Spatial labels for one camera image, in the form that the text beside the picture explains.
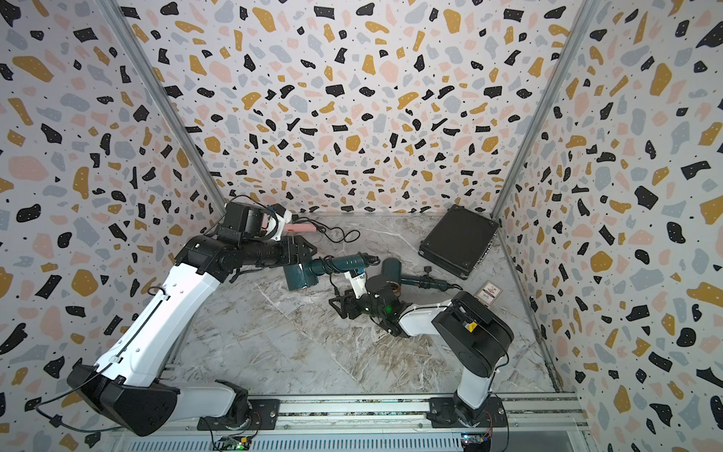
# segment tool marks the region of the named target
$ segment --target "black case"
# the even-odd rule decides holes
[[[459,205],[452,206],[419,245],[419,255],[467,279],[492,246],[497,223]]]

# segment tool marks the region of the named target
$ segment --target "wire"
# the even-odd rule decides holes
[[[492,393],[492,395],[499,398],[499,396],[496,393]],[[507,424],[507,439],[505,440],[505,447],[500,452],[505,452],[507,450],[507,447],[510,445],[510,420],[507,417],[507,410],[505,409],[505,405],[502,403],[501,398],[500,398],[500,405],[502,405],[502,411],[505,412],[505,424]]]
[[[349,232],[344,232],[344,230],[343,230],[342,228],[340,228],[339,226],[331,227],[331,226],[329,226],[329,225],[326,225],[326,224],[322,223],[321,221],[317,221],[317,220],[315,220],[315,219],[313,219],[313,218],[309,218],[309,217],[306,217],[306,216],[298,217],[298,218],[294,221],[294,224],[299,224],[299,223],[311,223],[311,224],[313,224],[314,226],[316,226],[317,231],[319,231],[319,232],[321,232],[322,234],[324,234],[324,235],[326,236],[326,238],[329,239],[332,243],[341,243],[341,242],[344,242],[344,243],[352,243],[352,242],[356,242],[357,240],[359,240],[359,237],[362,236],[362,233],[359,232],[358,229],[352,229],[352,230],[350,230]],[[339,230],[339,231],[341,232],[341,239],[335,240],[335,239],[332,239],[331,236],[329,236],[328,232],[334,231],[334,230]],[[353,239],[349,240],[349,239],[348,239],[349,236],[351,236],[354,232],[356,232],[356,237],[354,237]]]
[[[112,431],[112,430],[119,430],[119,429],[123,428],[123,426],[121,426],[121,425],[119,425],[118,427],[109,427],[109,428],[103,428],[103,429],[99,429],[99,430],[84,430],[84,429],[81,429],[81,428],[75,428],[75,427],[71,427],[71,426],[68,425],[68,424],[63,423],[63,422],[62,422],[62,416],[60,416],[59,414],[56,414],[54,417],[51,417],[50,414],[47,414],[47,413],[45,413],[43,410],[40,409],[40,407],[41,407],[42,405],[46,405],[46,404],[49,404],[49,403],[51,403],[51,402],[54,402],[54,401],[56,401],[56,400],[58,400],[58,399],[60,399],[60,398],[63,398],[63,397],[65,397],[65,396],[67,396],[67,395],[69,395],[69,394],[71,394],[71,393],[74,393],[75,391],[81,389],[83,386],[85,386],[85,385],[87,385],[88,383],[90,383],[91,381],[93,381],[93,380],[94,380],[95,378],[97,378],[99,375],[102,375],[103,372],[105,372],[112,364],[113,364],[113,363],[108,364],[107,366],[105,366],[105,367],[103,368],[103,370],[101,370],[100,372],[96,373],[94,376],[88,378],[88,379],[87,379],[86,381],[84,381],[83,383],[80,383],[80,385],[77,386],[76,388],[73,388],[73,389],[71,389],[70,391],[66,391],[66,392],[62,393],[61,395],[59,395],[59,396],[57,396],[57,397],[51,398],[50,400],[47,400],[47,401],[44,401],[44,402],[40,402],[39,404],[35,405],[35,410],[36,410],[41,416],[45,417],[46,419],[49,419],[49,420],[51,421],[51,424],[52,424],[53,426],[55,426],[55,427],[63,426],[63,427],[65,427],[65,428],[69,429],[69,430],[73,430],[74,432],[81,432],[81,433],[100,433],[100,432],[110,432],[110,431]]]

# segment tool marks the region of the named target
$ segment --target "marble floor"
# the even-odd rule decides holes
[[[317,256],[368,252],[397,257],[402,272],[424,273],[429,262],[417,246],[439,216],[319,216],[330,226],[358,229],[353,243],[333,244],[322,234],[305,233]],[[492,311],[515,334],[510,364],[495,378],[497,392],[554,392],[544,360],[520,299],[514,275],[499,239],[466,281],[433,266],[432,277],[476,293],[486,281],[503,289]],[[380,272],[372,267],[369,274]],[[343,291],[348,283],[334,276]],[[447,293],[403,286],[401,299],[431,303]],[[342,320],[328,305],[329,278],[300,292],[290,292],[281,268],[263,270],[225,282],[204,303],[177,355],[174,379],[224,379],[254,394],[452,393],[461,364],[439,336],[395,338],[368,317]]]

